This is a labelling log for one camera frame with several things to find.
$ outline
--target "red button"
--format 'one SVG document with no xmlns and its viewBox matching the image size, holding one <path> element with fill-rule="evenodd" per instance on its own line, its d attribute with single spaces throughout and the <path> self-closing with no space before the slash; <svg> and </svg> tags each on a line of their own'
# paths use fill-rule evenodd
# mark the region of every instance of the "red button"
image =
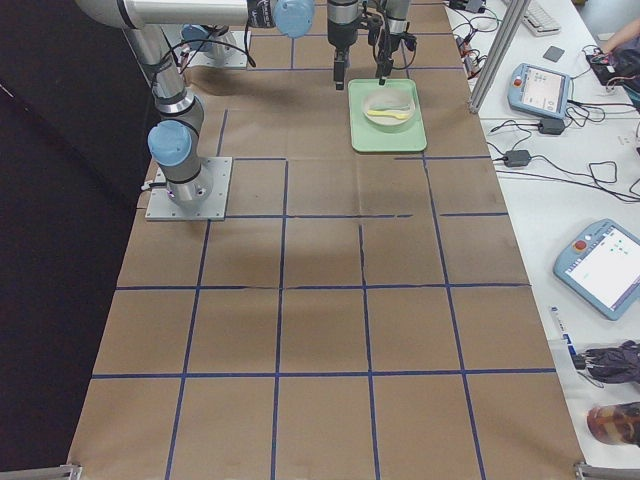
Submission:
<svg viewBox="0 0 640 480">
<path fill-rule="evenodd" d="M 573 248 L 575 248 L 578 252 L 581 252 L 582 250 L 587 248 L 587 242 L 585 242 L 584 240 L 578 240 L 573 244 Z"/>
</svg>

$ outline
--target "dark wall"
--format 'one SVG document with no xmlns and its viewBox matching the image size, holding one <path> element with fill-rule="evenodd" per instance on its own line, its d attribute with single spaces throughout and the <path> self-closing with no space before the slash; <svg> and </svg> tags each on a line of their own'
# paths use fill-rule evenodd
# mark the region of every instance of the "dark wall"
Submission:
<svg viewBox="0 0 640 480">
<path fill-rule="evenodd" d="M 71 0 L 2 2 L 0 31 L 6 471 L 66 461 L 148 165 L 148 89 L 122 32 Z"/>
</svg>

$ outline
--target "metal bar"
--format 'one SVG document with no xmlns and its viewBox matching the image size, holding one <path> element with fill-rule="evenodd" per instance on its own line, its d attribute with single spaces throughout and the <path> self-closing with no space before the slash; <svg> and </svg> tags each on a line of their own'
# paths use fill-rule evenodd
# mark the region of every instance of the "metal bar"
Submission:
<svg viewBox="0 0 640 480">
<path fill-rule="evenodd" d="M 0 480 L 80 480 L 82 467 L 78 465 L 62 465 L 53 468 L 35 470 L 18 470 L 0 473 Z"/>
<path fill-rule="evenodd" d="M 640 480 L 640 470 L 635 469 L 599 468 L 586 463 L 577 463 L 575 469 L 578 480 Z"/>
<path fill-rule="evenodd" d="M 502 59 L 507 53 L 507 49 L 509 48 L 509 45 L 511 45 L 511 41 L 516 34 L 518 27 L 520 27 L 520 21 L 522 20 L 524 13 L 527 11 L 530 1 L 531 0 L 514 0 L 509 3 L 507 13 L 505 13 L 502 24 L 496 34 L 496 38 L 491 45 L 485 65 L 482 67 L 482 71 L 478 76 L 478 82 L 476 83 L 473 93 L 469 98 L 469 110 L 471 113 L 478 113 L 480 111 L 482 102 L 493 84 L 493 79 L 498 73 L 498 68 L 500 68 Z"/>
</svg>

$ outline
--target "white keyboard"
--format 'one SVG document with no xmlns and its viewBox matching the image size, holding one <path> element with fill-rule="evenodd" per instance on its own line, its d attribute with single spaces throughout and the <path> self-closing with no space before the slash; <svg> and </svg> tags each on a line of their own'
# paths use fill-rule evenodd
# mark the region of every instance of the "white keyboard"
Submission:
<svg viewBox="0 0 640 480">
<path fill-rule="evenodd" d="M 502 1 L 507 5 L 511 2 L 511 0 Z M 560 33 L 560 24 L 556 22 L 536 0 L 531 0 L 529 8 L 522 18 L 522 23 L 524 23 L 536 37 Z"/>
</svg>

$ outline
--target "power adapter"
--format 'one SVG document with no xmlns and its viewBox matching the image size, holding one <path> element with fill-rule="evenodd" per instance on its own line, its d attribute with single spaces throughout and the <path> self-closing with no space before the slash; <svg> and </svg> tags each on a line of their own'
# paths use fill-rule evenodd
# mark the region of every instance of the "power adapter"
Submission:
<svg viewBox="0 0 640 480">
<path fill-rule="evenodd" d="M 538 131 L 545 135 L 560 135 L 565 128 L 564 122 L 559 118 L 542 118 L 538 125 Z"/>
<path fill-rule="evenodd" d="M 529 150 L 509 150 L 502 161 L 509 168 L 526 167 L 531 162 L 531 154 Z"/>
</svg>

